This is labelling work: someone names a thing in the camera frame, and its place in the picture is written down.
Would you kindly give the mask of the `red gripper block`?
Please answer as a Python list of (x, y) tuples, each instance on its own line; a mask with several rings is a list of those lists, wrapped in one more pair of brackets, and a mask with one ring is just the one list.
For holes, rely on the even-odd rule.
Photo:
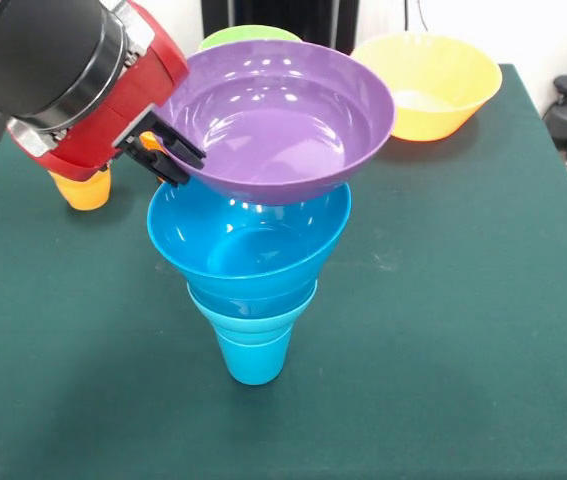
[(134, 1), (104, 1), (102, 29), (86, 70), (42, 112), (9, 120), (12, 139), (47, 170), (86, 181), (126, 154), (164, 183), (201, 170), (206, 154), (155, 111), (188, 75), (167, 32)]

